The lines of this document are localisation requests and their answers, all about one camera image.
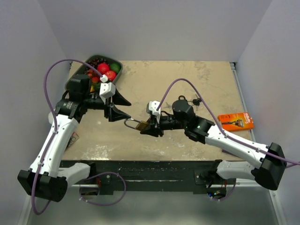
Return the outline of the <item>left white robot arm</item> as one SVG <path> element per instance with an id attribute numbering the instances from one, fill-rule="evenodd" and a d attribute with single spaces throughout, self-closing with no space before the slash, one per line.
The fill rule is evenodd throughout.
<path id="1" fill-rule="evenodd" d="M 99 92 L 90 93 L 91 79 L 87 75 L 72 76 L 66 84 L 62 99 L 56 104 L 54 121 L 37 158 L 28 170 L 17 176 L 25 192 L 31 196 L 53 202 L 62 200 L 69 187 L 83 180 L 92 184 L 97 179 L 93 163 L 82 161 L 59 170 L 60 162 L 84 114 L 89 110 L 102 110 L 109 122 L 129 119 L 130 116 L 117 106 L 130 106 L 112 82 L 100 84 Z"/>

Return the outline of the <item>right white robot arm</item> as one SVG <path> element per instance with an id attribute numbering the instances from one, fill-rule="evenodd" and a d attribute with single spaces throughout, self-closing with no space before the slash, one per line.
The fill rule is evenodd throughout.
<path id="1" fill-rule="evenodd" d="M 254 180 L 260 186 L 277 190 L 287 163 L 282 147 L 252 142 L 223 130 L 214 122 L 197 116 L 186 100 L 172 104 L 172 114 L 163 116 L 158 101 L 150 101 L 146 112 L 150 115 L 147 126 L 141 129 L 143 135 L 163 136 L 165 130 L 183 129 L 192 141 L 223 149 L 239 158 L 241 162 L 221 161 L 209 172 L 209 179 L 220 184 L 227 179 Z"/>

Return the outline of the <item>black padlock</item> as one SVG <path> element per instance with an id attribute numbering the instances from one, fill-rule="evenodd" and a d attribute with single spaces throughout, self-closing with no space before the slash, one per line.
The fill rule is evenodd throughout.
<path id="1" fill-rule="evenodd" d="M 184 101 L 187 101 L 186 97 L 184 95 L 180 95 L 178 97 L 178 100 L 184 100 Z"/>

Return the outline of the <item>brass padlock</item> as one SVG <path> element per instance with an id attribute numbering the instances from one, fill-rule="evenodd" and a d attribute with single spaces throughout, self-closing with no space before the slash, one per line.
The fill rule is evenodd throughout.
<path id="1" fill-rule="evenodd" d="M 135 122 L 137 125 L 136 126 L 131 126 L 131 125 L 129 125 L 129 122 Z M 136 120 L 136 119 L 130 118 L 130 119 L 124 120 L 124 125 L 128 128 L 138 130 L 138 131 L 142 131 L 149 125 L 149 123 L 146 122 L 146 121 L 143 121 L 143 120 Z"/>

